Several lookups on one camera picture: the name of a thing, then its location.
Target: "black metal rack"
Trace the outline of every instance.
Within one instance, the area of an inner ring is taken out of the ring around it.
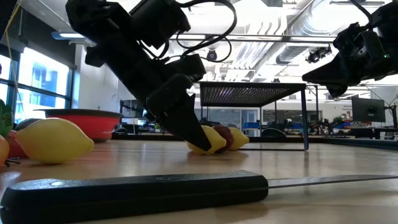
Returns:
[[[301,91],[303,114],[304,151],[308,150],[307,106],[304,83],[237,83],[200,82],[201,120],[204,106],[260,108],[260,133],[262,131],[261,108]]]

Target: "bowl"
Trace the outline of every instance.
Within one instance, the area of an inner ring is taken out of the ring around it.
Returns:
[[[75,123],[94,142],[106,142],[120,122],[119,113],[86,109],[47,109],[46,118],[62,118]]]

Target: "yellow lemon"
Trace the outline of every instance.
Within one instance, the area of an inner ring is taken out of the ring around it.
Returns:
[[[94,142],[75,124],[65,119],[36,121],[16,134],[29,158],[45,164],[60,164],[89,153]]]
[[[193,152],[201,155],[211,155],[214,154],[217,150],[221,149],[222,147],[225,147],[226,145],[226,140],[221,137],[220,134],[213,128],[209,126],[204,126],[202,125],[202,128],[206,134],[207,139],[209,139],[209,142],[211,144],[211,149],[209,151],[204,151],[203,149],[200,149],[197,146],[194,146],[193,144],[187,142],[188,148],[190,148]]]
[[[238,128],[230,128],[230,130],[234,136],[234,143],[229,150],[238,150],[245,144],[249,143],[249,138],[245,136]]]

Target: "wooden table surface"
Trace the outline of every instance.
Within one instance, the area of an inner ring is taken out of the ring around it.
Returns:
[[[301,148],[302,144],[263,144]],[[398,153],[310,144],[308,152],[238,151],[216,156],[189,153],[183,142],[110,141],[62,165],[29,160],[2,167],[0,186],[32,179],[93,179],[132,175],[217,173],[248,170],[269,179],[348,174],[398,174]],[[88,223],[398,223],[398,180],[270,190],[263,202],[161,213]]]

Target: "black knife handle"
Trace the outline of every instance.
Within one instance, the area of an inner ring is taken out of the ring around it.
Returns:
[[[239,170],[92,180],[31,180],[7,188],[3,223],[70,223],[258,202],[267,179]]]

